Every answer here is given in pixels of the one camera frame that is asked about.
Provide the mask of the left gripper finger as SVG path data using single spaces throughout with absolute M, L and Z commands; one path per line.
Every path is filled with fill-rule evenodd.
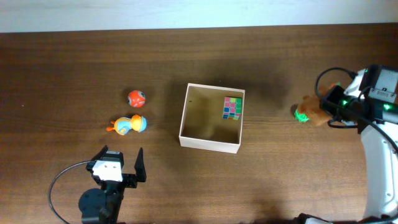
M 134 169 L 136 171 L 137 182 L 146 182 L 147 174 L 144 165 L 144 151 L 142 147 L 140 148 L 139 153 L 137 155 L 137 159 L 134 164 Z
M 91 159 L 91 161 L 100 160 L 100 159 L 106 154 L 107 151 L 108 151 L 108 146 L 105 145 L 105 146 L 100 150 L 100 152 L 97 153 L 97 155 L 95 155 L 95 156 Z

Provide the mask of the brown plush toy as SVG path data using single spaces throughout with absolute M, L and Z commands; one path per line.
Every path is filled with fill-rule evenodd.
M 305 113 L 310 118 L 309 122 L 314 126 L 323 125 L 332 117 L 320 108 L 320 98 L 315 93 L 303 96 L 295 110 Z

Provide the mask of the green spiky ball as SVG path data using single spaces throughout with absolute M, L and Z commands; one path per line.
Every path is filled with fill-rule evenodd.
M 307 121 L 310 120 L 309 117 L 307 117 L 307 115 L 305 113 L 299 113 L 298 110 L 295 110 L 294 112 L 294 117 L 297 121 L 301 122 L 301 123 L 306 123 Z

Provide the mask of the pastel puzzle cube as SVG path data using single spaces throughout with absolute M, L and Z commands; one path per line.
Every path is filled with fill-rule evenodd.
M 243 99 L 226 96 L 223 103 L 223 119 L 239 120 L 243 112 Z

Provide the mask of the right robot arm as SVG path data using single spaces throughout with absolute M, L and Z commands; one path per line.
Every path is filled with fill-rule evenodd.
M 368 182 L 361 223 L 397 223 L 397 106 L 371 99 L 366 88 L 344 90 L 333 85 L 304 96 L 297 113 L 315 126 L 337 121 L 341 129 L 358 130 Z

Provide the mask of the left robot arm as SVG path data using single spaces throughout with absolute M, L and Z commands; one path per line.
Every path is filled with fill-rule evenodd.
M 81 222 L 87 224 L 117 223 L 126 188 L 135 189 L 145 182 L 147 175 L 143 149 L 140 149 L 134 164 L 134 174 L 123 174 L 124 156 L 104 146 L 86 165 L 100 188 L 84 192 L 78 202 Z

